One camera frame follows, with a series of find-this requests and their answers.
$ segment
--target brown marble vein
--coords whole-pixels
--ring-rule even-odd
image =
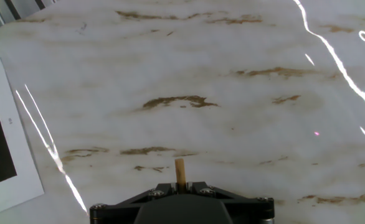
[[[219,106],[216,103],[205,102],[206,97],[200,96],[173,96],[173,97],[161,97],[153,100],[149,100],[143,105],[144,110],[150,110],[159,105],[170,106],[173,101],[184,100],[189,101],[189,104],[194,108],[201,108],[204,106]]]
[[[209,24],[213,24],[213,23],[218,23],[218,22],[224,22],[226,24],[243,24],[245,22],[263,22],[262,17],[261,16],[252,16],[252,15],[243,15],[238,19],[231,19],[228,17],[224,17],[222,19],[214,19],[214,20],[209,20],[207,21],[207,23]]]
[[[271,73],[276,73],[278,76],[290,78],[290,77],[303,77],[304,74],[314,74],[317,73],[316,70],[312,69],[294,69],[294,68],[282,68],[282,67],[275,67],[266,70],[254,70],[247,72],[247,70],[237,71],[236,74],[240,76],[246,77],[254,77],[257,75],[270,75]]]
[[[359,203],[365,203],[365,194],[361,195],[360,197],[319,197],[317,195],[309,195],[301,199],[298,199],[299,202],[305,200],[314,200],[316,203],[319,204],[321,203],[334,204],[334,205],[342,205],[344,203],[359,204]]]
[[[345,28],[345,27],[340,27],[340,26],[336,26],[336,25],[323,25],[323,26],[320,26],[320,27],[329,28],[330,32],[351,33],[352,31],[354,31],[354,29],[352,29],[352,28]]]
[[[276,98],[276,99],[273,99],[272,103],[273,103],[273,104],[276,104],[276,105],[284,104],[284,102],[286,102],[286,101],[288,101],[288,100],[295,101],[295,100],[299,99],[299,97],[301,97],[301,96],[300,96],[300,95],[295,95],[295,96],[286,97],[286,98],[283,98],[283,97],[281,96],[281,97],[278,97],[278,98]]]

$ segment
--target white marble table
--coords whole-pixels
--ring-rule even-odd
[[[0,223],[88,223],[179,156],[190,181],[274,197],[276,223],[365,223],[362,30],[352,0],[63,0],[6,24],[11,87],[84,205],[15,95],[45,195]]]

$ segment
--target wooden dowel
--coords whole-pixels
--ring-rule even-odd
[[[177,177],[178,193],[185,194],[186,193],[186,180],[185,180],[184,159],[176,159],[175,163],[176,163],[176,177]]]

